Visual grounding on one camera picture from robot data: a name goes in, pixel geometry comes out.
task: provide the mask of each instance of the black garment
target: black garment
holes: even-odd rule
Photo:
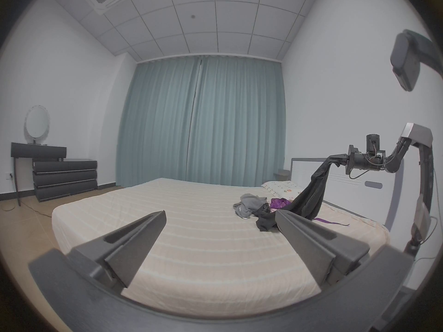
[[[335,163],[337,167],[339,167],[340,165],[346,164],[346,160],[346,154],[328,157],[311,176],[311,182],[303,192],[300,193],[292,203],[283,207],[282,210],[288,210],[309,220],[314,219],[322,206],[330,166]],[[273,226],[276,226],[275,212],[259,212],[255,215],[259,217],[256,225],[260,231],[268,231]]]

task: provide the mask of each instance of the oval mirror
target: oval mirror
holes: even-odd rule
[[[49,128],[49,114],[46,108],[42,106],[32,107],[26,115],[25,128],[34,139],[43,136]]]

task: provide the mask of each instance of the gray garment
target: gray garment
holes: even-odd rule
[[[246,193],[240,197],[240,202],[233,205],[233,208],[239,217],[247,219],[265,203],[267,203],[265,196],[260,198],[251,193]]]

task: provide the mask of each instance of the baseboard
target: baseboard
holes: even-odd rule
[[[98,189],[99,190],[104,190],[105,188],[111,188],[111,187],[115,187],[115,182],[105,183],[104,185],[99,185]]]
[[[33,196],[35,195],[34,190],[27,190],[27,191],[19,191],[20,198],[26,197],[26,196]],[[9,192],[9,193],[0,193],[0,201],[6,201],[8,199],[15,199],[17,198],[17,193],[15,192]]]

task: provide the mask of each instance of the ceiling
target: ceiling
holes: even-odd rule
[[[315,0],[126,0],[98,15],[56,0],[114,55],[136,61],[183,53],[283,59]]]

